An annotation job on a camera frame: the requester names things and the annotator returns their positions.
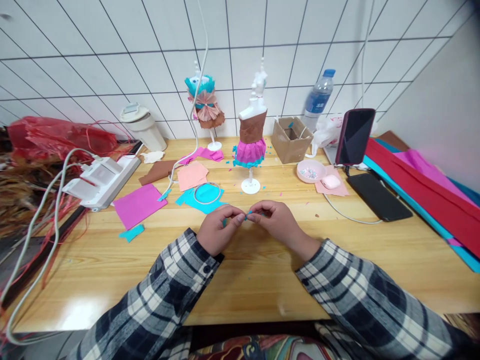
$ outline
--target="smartphone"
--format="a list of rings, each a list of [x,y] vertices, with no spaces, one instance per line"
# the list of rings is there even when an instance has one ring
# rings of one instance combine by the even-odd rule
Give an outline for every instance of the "smartphone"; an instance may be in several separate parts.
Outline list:
[[[413,216],[412,212],[371,173],[350,176],[346,181],[379,219],[390,222]]]
[[[343,116],[336,164],[357,165],[364,161],[367,142],[375,119],[375,109],[361,108],[348,110]]]

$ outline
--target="pink bowl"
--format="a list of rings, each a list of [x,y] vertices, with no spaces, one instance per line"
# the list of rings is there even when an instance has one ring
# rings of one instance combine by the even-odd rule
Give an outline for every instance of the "pink bowl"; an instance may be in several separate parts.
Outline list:
[[[296,166],[296,174],[304,183],[314,184],[327,175],[327,169],[316,160],[303,160]]]

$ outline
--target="plaid shirt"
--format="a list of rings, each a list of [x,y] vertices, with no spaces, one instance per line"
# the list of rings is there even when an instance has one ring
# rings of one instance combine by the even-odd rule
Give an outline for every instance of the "plaid shirt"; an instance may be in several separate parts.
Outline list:
[[[102,315],[68,360],[182,359],[190,353],[190,311],[220,266],[189,228],[148,275]],[[471,344],[462,331],[403,291],[378,266],[325,240],[296,271],[335,320],[317,323],[338,359],[444,359]]]

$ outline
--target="pink pleated paper skirt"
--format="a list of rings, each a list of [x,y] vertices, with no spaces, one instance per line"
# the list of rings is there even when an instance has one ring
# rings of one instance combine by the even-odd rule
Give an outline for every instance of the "pink pleated paper skirt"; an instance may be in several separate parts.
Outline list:
[[[257,142],[249,144],[239,141],[238,146],[234,147],[233,150],[235,151],[233,166],[239,165],[250,169],[251,167],[257,167],[262,163],[265,158],[267,145],[263,138]]]

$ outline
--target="white thermos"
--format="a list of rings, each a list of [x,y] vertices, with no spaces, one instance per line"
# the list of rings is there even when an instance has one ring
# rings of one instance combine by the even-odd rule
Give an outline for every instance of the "white thermos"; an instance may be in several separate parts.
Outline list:
[[[138,103],[128,104],[121,111],[120,121],[151,152],[164,151],[167,148],[167,143],[155,125],[155,119],[146,107],[140,106]]]

